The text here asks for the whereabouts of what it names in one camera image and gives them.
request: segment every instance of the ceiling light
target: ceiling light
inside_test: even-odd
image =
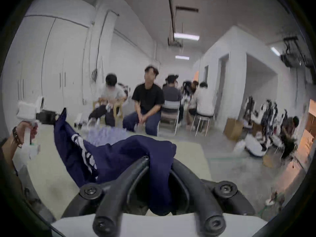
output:
[[[176,55],[176,59],[188,60],[188,59],[190,59],[190,57]]]
[[[280,56],[280,53],[275,49],[275,47],[271,47],[271,51],[274,52],[277,56]]]
[[[190,35],[190,34],[181,34],[181,33],[175,33],[173,35],[177,39],[187,39],[187,40],[199,40],[200,36],[197,35]]]

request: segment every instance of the bracelet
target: bracelet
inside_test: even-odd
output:
[[[13,138],[14,138],[15,143],[18,145],[19,148],[21,148],[22,143],[21,143],[21,140],[19,139],[18,134],[16,132],[16,127],[14,127],[12,129],[12,134],[13,134]]]

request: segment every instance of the blue fabric with white text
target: blue fabric with white text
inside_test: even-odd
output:
[[[149,208],[157,215],[170,212],[168,178],[176,154],[175,144],[134,135],[113,145],[96,147],[73,130],[65,121],[66,115],[64,109],[54,125],[54,139],[61,160],[78,187],[115,180],[133,162],[149,156]]]

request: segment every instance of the white cabinet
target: white cabinet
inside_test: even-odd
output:
[[[46,109],[60,112],[67,107],[77,115],[82,105],[82,59],[87,28],[56,19],[50,32],[43,63],[43,96]]]
[[[42,94],[41,74],[44,49],[54,18],[25,17],[11,43],[3,67],[3,109],[9,130],[18,124],[19,100],[35,102]]]

